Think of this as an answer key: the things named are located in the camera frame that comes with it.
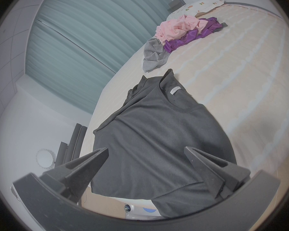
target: purple cloth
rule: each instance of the purple cloth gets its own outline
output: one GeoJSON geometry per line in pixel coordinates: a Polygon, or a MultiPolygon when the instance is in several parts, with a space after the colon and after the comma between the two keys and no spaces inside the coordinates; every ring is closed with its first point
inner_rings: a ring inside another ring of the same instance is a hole
{"type": "Polygon", "coordinates": [[[190,30],[188,31],[183,37],[180,39],[174,39],[174,40],[166,40],[166,44],[164,45],[164,49],[171,53],[178,47],[188,44],[189,42],[192,42],[193,40],[204,38],[208,36],[209,34],[213,33],[216,29],[222,28],[223,25],[220,24],[217,21],[217,18],[211,17],[211,18],[201,18],[199,20],[205,20],[208,21],[208,24],[205,26],[205,28],[201,31],[200,34],[197,35],[198,29],[190,30]]]}

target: striped bed sheet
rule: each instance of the striped bed sheet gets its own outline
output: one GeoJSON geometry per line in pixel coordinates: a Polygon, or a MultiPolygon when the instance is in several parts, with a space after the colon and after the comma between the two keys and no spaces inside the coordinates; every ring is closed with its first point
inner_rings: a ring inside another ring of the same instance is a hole
{"type": "Polygon", "coordinates": [[[144,73],[143,47],[106,85],[93,113],[80,156],[92,151],[96,129],[118,110],[142,75],[175,77],[220,123],[238,165],[253,176],[273,173],[289,154],[289,29],[257,7],[225,4],[202,17],[228,27],[184,45],[161,68],[144,73]]]}

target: white tag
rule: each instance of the white tag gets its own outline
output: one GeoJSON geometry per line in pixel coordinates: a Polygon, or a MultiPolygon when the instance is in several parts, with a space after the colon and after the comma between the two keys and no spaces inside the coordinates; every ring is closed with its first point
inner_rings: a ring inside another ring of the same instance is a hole
{"type": "Polygon", "coordinates": [[[174,87],[172,88],[172,90],[170,91],[170,94],[173,95],[177,90],[182,89],[181,87],[174,87]]]}

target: black t-shirt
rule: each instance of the black t-shirt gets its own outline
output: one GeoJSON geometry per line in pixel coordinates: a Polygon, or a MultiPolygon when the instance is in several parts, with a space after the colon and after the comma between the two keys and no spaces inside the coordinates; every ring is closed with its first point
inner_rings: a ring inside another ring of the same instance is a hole
{"type": "Polygon", "coordinates": [[[166,218],[215,203],[185,156],[185,146],[236,163],[219,123],[187,93],[172,69],[160,77],[143,76],[123,106],[93,133],[93,150],[107,147],[109,157],[91,182],[92,192],[151,199],[166,218]]]}

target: floral pillow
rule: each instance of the floral pillow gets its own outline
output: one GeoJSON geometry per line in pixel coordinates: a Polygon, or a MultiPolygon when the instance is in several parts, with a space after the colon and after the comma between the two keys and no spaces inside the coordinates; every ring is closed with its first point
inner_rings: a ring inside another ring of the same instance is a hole
{"type": "Polygon", "coordinates": [[[173,13],[171,13],[166,21],[171,19],[178,19],[181,15],[192,15],[194,17],[198,17],[204,15],[205,13],[210,12],[212,9],[216,7],[222,6],[224,4],[224,0],[200,0],[198,2],[189,3],[183,5],[181,8],[177,9],[173,13]]]}

